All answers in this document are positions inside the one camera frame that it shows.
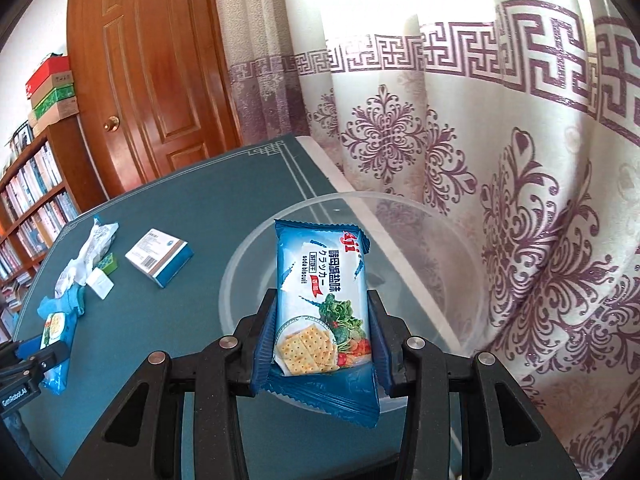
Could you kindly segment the brown wooden door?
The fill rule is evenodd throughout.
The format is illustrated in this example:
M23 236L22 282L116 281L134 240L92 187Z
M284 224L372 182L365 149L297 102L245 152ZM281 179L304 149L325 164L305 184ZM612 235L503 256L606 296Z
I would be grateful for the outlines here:
M216 0L68 0L67 51L108 197L241 146Z

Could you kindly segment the white plastic packet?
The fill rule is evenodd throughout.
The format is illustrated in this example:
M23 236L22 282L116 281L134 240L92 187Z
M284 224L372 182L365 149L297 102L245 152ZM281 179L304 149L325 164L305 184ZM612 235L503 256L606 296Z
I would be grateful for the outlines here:
M70 259L58 276L54 286L55 298L61 298L73 285L87 284L93 269L108 253L118 229L118 222L103 224L98 217L93 218L93 226L77 257Z

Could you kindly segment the blue soda cracker packet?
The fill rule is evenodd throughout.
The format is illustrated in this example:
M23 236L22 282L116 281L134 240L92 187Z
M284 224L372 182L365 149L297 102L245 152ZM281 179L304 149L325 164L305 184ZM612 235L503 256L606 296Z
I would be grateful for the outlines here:
M260 338L257 387L371 428L380 417L366 263L356 224L278 219L277 297Z

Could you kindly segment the green box on shelf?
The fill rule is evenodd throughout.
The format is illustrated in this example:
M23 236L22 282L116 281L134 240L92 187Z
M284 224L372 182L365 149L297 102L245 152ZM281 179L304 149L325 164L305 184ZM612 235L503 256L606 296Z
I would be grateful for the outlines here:
M53 88L35 107L34 112L37 119L51 108L55 103L72 98L75 95L73 84L66 84L62 87Z

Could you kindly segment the cardboard box on shelf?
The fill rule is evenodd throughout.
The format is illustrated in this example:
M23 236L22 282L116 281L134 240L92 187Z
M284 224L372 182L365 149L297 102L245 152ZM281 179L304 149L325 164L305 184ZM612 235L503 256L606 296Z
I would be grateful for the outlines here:
M70 70L49 76L43 84L36 90L30 98L32 103L32 112L29 115L29 125L32 128L34 136L39 136L43 130L50 125L56 124L60 120L69 118L79 113L76 92L72 98L55 103L49 108L40 119L35 116L34 109L36 105L53 89L62 87L66 84L74 84L74 76Z

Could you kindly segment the white blue medicine box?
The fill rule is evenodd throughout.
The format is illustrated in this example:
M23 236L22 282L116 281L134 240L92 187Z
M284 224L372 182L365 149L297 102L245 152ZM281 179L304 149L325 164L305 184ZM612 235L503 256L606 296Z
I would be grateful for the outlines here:
M193 250L181 238L149 229L125 257L158 287L165 288L193 257Z

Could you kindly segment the wooden bookshelf with books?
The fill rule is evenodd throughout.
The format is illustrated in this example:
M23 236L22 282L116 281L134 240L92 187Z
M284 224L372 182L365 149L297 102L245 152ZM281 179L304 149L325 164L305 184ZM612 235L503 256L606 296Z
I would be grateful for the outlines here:
M107 199L76 117L16 137L29 142L1 176L2 341L64 226Z

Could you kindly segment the green dotted small box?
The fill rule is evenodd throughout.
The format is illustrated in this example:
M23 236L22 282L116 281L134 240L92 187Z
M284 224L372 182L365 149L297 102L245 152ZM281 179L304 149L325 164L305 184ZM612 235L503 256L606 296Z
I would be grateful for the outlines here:
M114 252L109 252L106 254L96 265L98 269L100 269L105 275L112 274L117 268L118 263L117 259L114 255Z

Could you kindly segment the small white packet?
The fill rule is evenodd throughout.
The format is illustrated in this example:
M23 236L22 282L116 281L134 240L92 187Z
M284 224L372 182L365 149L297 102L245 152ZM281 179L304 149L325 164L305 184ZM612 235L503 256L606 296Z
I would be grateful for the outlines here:
M114 287L112 280L100 268L94 268L86 279L90 287L101 300L104 300Z

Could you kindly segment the teal table mat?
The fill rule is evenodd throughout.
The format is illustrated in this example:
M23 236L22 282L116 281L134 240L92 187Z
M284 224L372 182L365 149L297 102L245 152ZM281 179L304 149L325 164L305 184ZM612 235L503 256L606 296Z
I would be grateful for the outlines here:
M348 193L338 170L306 140L244 148L142 186L75 220L58 236L32 282L18 338L39 335L37 313L66 263L75 257L98 217L119 223L113 244L114 287L101 300L86 296L78 321L66 390L45 392L22 419L32 443L54 471L63 472L126 380L155 350L178 358L230 334L221 326L219 294L228 263L262 222L303 200ZM193 257L160 288L137 270L126 252L157 229L185 240Z

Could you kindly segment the white purple patterned curtain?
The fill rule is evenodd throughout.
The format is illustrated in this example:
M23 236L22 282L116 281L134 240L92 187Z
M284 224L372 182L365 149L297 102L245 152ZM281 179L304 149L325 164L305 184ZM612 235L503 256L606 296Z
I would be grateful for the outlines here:
M639 429L639 45L611 0L216 0L243 140L311 136L431 207L477 330L579 473Z

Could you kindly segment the red box on shelf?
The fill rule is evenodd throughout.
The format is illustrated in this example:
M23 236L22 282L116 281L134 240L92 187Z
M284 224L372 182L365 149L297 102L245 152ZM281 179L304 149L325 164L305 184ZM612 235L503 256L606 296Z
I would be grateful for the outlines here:
M50 55L35 70L25 84L26 96L30 99L36 90L49 76L66 72L70 69L70 61L66 55Z

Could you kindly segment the brass door knob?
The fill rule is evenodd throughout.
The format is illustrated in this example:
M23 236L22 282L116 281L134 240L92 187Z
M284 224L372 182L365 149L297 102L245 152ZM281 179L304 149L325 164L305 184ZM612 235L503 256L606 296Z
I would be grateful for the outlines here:
M106 122L104 122L103 124L103 129L106 132L115 132L119 129L119 127L120 127L120 119L116 115L112 115L109 118L107 118Z

